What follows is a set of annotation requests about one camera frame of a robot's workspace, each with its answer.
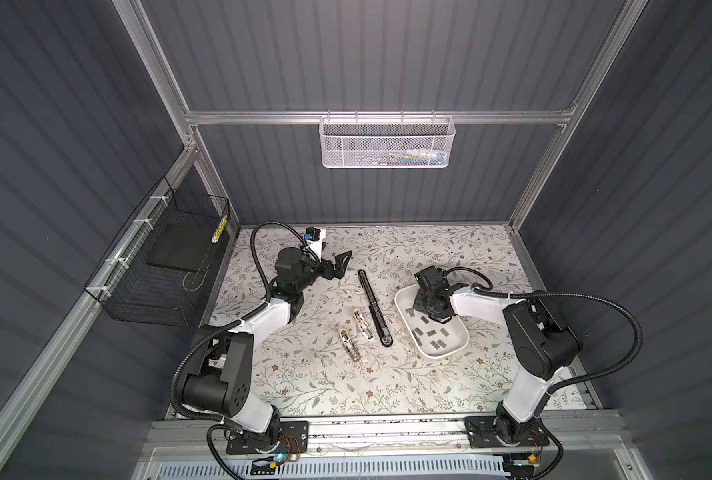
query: enclosure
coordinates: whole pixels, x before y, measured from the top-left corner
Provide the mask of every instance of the enclosure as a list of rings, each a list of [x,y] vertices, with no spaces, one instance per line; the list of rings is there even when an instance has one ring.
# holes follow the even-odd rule
[[[216,435],[237,472],[548,466],[548,437],[479,448],[466,423],[517,385],[513,325],[398,306],[462,266],[641,323],[629,366],[551,395],[548,478],[712,477],[712,0],[0,2],[0,478],[229,478],[170,380],[262,304],[256,262],[288,287],[303,240],[251,240],[269,220],[322,229],[316,265],[352,256],[250,352],[307,452],[261,475]],[[582,349],[551,381],[631,348],[613,310],[556,304]]]

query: floral tablecloth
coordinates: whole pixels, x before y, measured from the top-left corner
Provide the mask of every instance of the floral tablecloth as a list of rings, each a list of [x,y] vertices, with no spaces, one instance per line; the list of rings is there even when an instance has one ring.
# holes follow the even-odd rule
[[[249,312],[264,290],[242,230],[210,323],[224,325]],[[481,270],[498,291],[531,290],[503,226],[390,226],[327,229],[324,257],[353,251],[342,280],[320,278],[305,293],[296,323],[271,335],[255,351],[252,390],[286,416],[493,411],[513,381],[518,361],[507,331],[464,318],[470,344],[431,362],[417,353],[394,305],[397,290],[414,283],[428,265],[464,265]],[[258,256],[268,277],[276,254],[296,246],[284,229],[260,230]],[[356,334],[352,312],[368,312],[356,270],[364,268],[389,330],[390,348]],[[452,280],[474,281],[452,273]],[[346,328],[361,352],[353,362],[342,347]],[[585,408],[574,386],[555,395],[548,409]]]

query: cable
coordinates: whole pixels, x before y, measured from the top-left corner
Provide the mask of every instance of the cable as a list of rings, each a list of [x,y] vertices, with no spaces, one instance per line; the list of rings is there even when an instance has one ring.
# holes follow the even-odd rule
[[[298,453],[302,453],[302,450],[300,449],[300,442],[298,442],[296,437],[291,437],[291,438],[292,438],[292,440],[294,440],[294,443],[298,444]]]
[[[265,287],[265,301],[270,302],[272,294],[271,282],[268,282],[268,278],[265,276],[265,272],[262,270],[262,266],[260,265],[260,259],[258,258],[258,253],[255,249],[255,237],[258,234],[258,231],[266,225],[283,226],[284,228],[292,232],[292,234],[296,236],[298,240],[300,240],[300,244],[302,245],[303,249],[313,255],[313,258],[314,260],[316,260],[317,264],[320,263],[321,260],[318,258],[318,255],[316,255],[315,252],[308,248],[308,245],[305,243],[305,239],[303,238],[303,236],[300,235],[294,228],[289,225],[283,224],[282,222],[277,222],[275,220],[269,220],[267,222],[263,222],[262,224],[258,224],[255,228],[253,228],[252,234],[249,236],[249,251],[250,253],[252,253],[252,260],[255,262],[255,268],[258,270],[258,274],[260,274],[260,280],[262,281],[262,284]]]
[[[468,268],[467,266],[453,266],[452,268],[450,268],[449,270],[446,270],[446,271],[444,272],[444,276],[447,276],[448,274],[451,274],[452,272],[456,272],[456,271],[458,271],[458,270],[463,271],[463,272],[470,272],[470,273],[472,273],[472,274],[475,274],[476,276],[478,276],[479,278],[481,278],[481,279],[484,280],[485,282],[489,283],[489,284],[490,284],[489,286],[482,286],[482,287],[481,287],[481,288],[483,288],[484,290],[492,290],[492,289],[494,288],[494,285],[492,284],[492,280],[486,278],[485,275],[482,274],[481,272],[479,272],[479,271],[477,271],[477,270],[474,270],[474,269],[472,269],[472,268]]]
[[[209,271],[209,267],[207,267],[207,269],[204,270],[204,276],[202,276],[202,281],[198,284],[198,287],[195,288],[195,289],[193,289],[193,290],[188,290],[188,288],[186,288],[186,278],[188,278],[188,275],[190,275],[190,274],[192,273],[192,272],[188,272],[188,273],[182,278],[182,288],[183,288],[186,292],[196,292],[198,289],[200,289],[200,288],[202,287],[202,285],[204,285],[204,279],[207,278],[207,272],[208,272],[208,271]]]
[[[556,456],[553,457],[553,460],[551,460],[551,463],[546,467],[545,470],[543,470],[542,472],[538,473],[537,475],[535,475],[533,477],[528,477],[528,480],[538,480],[538,478],[545,477],[546,475],[551,473],[557,465],[559,465],[559,462],[561,462],[562,456],[564,456],[564,447],[561,445],[561,442],[559,442],[559,439],[556,438],[556,436],[554,436],[553,433],[551,433],[550,430],[548,428],[546,428],[546,426],[543,425],[543,420],[540,417],[537,418],[537,423],[538,423],[538,425],[540,425],[540,427],[543,429],[543,431],[546,433],[546,435],[548,435],[548,438],[553,440],[553,443],[556,444],[556,447],[559,449],[559,451],[556,453]]]
[[[244,480],[244,478],[241,478],[240,476],[236,475],[233,470],[228,468],[226,463],[222,460],[220,453],[215,448],[215,442],[214,440],[212,440],[212,432],[214,432],[215,430],[230,430],[230,428],[216,423],[215,425],[207,429],[207,446],[209,447],[209,451],[212,453],[212,456],[215,457],[215,461],[218,465],[220,465],[220,468],[225,470],[229,477],[233,478],[233,480]]]
[[[596,295],[591,295],[590,293],[574,293],[574,292],[532,292],[532,293],[500,293],[500,292],[488,292],[485,290],[481,290],[479,288],[473,288],[473,292],[478,293],[480,295],[485,295],[485,296],[493,296],[495,298],[512,298],[512,299],[538,299],[538,298],[546,298],[549,296],[574,296],[577,298],[583,298],[586,300],[593,300],[594,302],[599,302],[604,305],[607,305],[608,307],[613,308],[614,310],[617,310],[620,312],[626,320],[628,320],[631,324],[631,327],[633,328],[633,345],[631,345],[631,349],[628,351],[628,353],[612,364],[611,366],[608,366],[605,369],[601,369],[597,372],[593,373],[587,373],[585,375],[581,375],[578,377],[574,377],[571,379],[567,380],[562,380],[561,382],[555,383],[551,387],[548,388],[546,391],[545,396],[543,397],[543,401],[541,401],[543,404],[547,401],[547,398],[553,395],[553,393],[558,390],[562,389],[565,386],[570,386],[574,385],[575,383],[580,383],[580,382],[587,382],[589,380],[595,380],[595,379],[600,379],[603,376],[608,376],[611,373],[617,372],[618,370],[622,369],[626,365],[628,365],[630,362],[633,361],[633,359],[636,358],[637,355],[639,355],[639,352],[642,349],[642,344],[644,341],[644,334],[642,332],[641,324],[639,324],[639,321],[634,317],[632,313],[628,311],[627,308],[624,306],[620,305],[617,302],[613,302],[609,299],[606,299],[602,296],[596,296]]]
[[[543,459],[543,457],[542,457],[542,455],[543,455],[543,447],[537,445],[537,440],[535,440],[534,437],[531,435],[532,433],[534,433],[535,436],[536,436],[538,439],[540,439],[540,436],[537,435],[537,432],[535,432],[534,430],[530,430],[530,435],[528,435],[528,437],[530,438],[530,440],[532,440],[532,443],[535,444],[535,453],[537,454],[537,461],[539,462],[540,460]]]
[[[220,348],[220,344],[219,344],[219,343],[216,343],[215,345],[210,346],[210,347],[207,349],[207,354],[204,355],[204,358],[208,359],[210,356],[212,356],[212,354],[213,354],[218,348]]]
[[[289,454],[292,453],[292,444],[289,443],[288,436],[284,435],[284,439],[287,441],[287,456],[285,456],[284,459],[278,460],[278,461],[276,461],[276,457],[279,454],[276,454],[276,455],[273,455],[270,457],[265,457],[265,458],[256,458],[255,460],[252,460],[251,470],[252,470],[253,475],[255,475],[254,472],[256,472],[257,470],[260,470],[262,468],[277,468],[277,467],[282,466],[283,464],[285,464],[287,462],[287,460],[289,460]],[[264,466],[256,466],[255,465],[256,462],[268,462],[268,464],[264,465]]]

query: gray corrugated wall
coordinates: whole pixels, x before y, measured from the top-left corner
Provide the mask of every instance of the gray corrugated wall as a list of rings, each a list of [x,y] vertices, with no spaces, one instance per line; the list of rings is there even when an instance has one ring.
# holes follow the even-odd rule
[[[191,110],[566,108],[621,4],[143,2]],[[347,224],[507,220],[555,129],[458,125],[428,170],[325,169],[312,127],[202,131],[243,224]]]
[[[568,107],[620,0],[145,0],[191,110]]]
[[[595,384],[655,476],[712,478],[712,1],[649,2],[522,235],[549,288],[641,320]],[[620,316],[567,308],[588,370],[629,348]]]
[[[181,149],[109,2],[0,2],[0,408]],[[99,452],[121,472],[110,454],[137,454],[144,421],[164,413],[159,370],[182,341],[101,318],[6,466],[20,470],[1,476]]]
[[[322,166],[316,127],[202,126],[243,224],[506,220],[553,125],[461,125],[447,168]]]

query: black bracket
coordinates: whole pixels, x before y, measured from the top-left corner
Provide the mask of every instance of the black bracket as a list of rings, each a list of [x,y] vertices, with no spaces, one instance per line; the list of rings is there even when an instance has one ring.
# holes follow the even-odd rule
[[[463,419],[466,436],[468,437],[468,443],[471,448],[505,447],[497,437],[497,430],[495,429],[496,418],[496,415],[478,415],[465,417]],[[537,446],[547,446],[550,443],[548,436],[537,425],[535,425],[535,431],[537,432],[536,438],[535,436],[527,436],[513,447],[534,448],[535,443]]]
[[[258,453],[275,455],[277,453],[287,453],[287,440],[284,436],[289,437],[289,452],[290,453],[305,453],[308,450],[308,422],[280,422],[280,434],[278,444],[273,450],[258,452],[255,449],[256,443],[252,440],[247,432],[238,434],[234,431],[228,433],[228,446],[226,447],[227,455],[256,455]]]
[[[450,286],[446,276],[435,266],[428,266],[414,274],[420,289],[414,298],[414,309],[425,313],[428,318],[438,323],[449,322],[454,315],[450,296],[465,283]]]
[[[348,268],[348,262],[353,255],[352,251],[343,252],[342,254],[336,255],[334,257],[334,264],[332,260],[322,260],[321,262],[321,275],[326,280],[332,280],[336,278],[338,280],[345,276],[345,270]]]

